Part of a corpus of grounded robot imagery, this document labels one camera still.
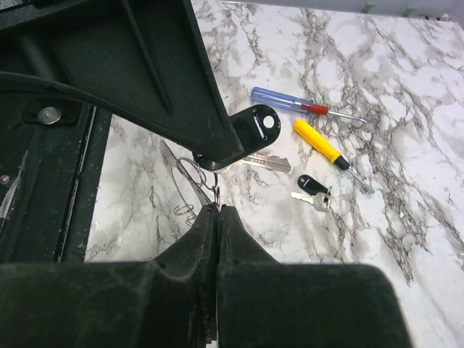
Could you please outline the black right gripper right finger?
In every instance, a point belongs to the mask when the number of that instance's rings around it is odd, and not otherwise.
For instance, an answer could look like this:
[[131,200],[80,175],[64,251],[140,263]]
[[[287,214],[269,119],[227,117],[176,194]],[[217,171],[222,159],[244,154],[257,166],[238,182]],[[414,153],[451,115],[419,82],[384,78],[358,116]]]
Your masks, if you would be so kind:
[[220,347],[410,347],[393,286],[364,264],[282,264],[219,214]]

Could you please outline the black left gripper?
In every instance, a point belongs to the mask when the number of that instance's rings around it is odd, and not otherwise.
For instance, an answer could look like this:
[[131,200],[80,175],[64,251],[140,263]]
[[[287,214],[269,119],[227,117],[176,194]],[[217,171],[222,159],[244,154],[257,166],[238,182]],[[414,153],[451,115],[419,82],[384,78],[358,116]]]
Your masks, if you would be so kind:
[[3,1],[14,96],[101,107],[215,162],[244,152],[190,1]]

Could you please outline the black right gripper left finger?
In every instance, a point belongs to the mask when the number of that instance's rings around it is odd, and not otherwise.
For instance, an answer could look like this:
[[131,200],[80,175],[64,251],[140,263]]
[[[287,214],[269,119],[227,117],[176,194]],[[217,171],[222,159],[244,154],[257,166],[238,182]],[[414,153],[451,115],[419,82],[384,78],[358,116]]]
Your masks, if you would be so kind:
[[218,209],[145,262],[1,266],[3,347],[205,347],[215,340]]

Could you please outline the silver key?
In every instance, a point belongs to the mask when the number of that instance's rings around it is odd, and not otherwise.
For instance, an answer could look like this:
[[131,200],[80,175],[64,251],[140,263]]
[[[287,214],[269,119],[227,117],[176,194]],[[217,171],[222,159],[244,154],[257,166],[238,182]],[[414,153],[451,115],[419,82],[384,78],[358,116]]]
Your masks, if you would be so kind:
[[318,212],[327,212],[331,208],[331,197],[322,192],[319,192],[314,196],[291,192],[290,196],[293,199],[300,200],[312,205]]
[[281,158],[275,155],[269,155],[263,152],[255,152],[254,154],[250,154],[249,156],[236,161],[232,165],[229,165],[219,170],[214,170],[214,173],[225,174],[231,169],[233,165],[243,164],[261,167],[267,170],[278,171],[281,173],[290,173],[292,171],[292,166],[286,158]]

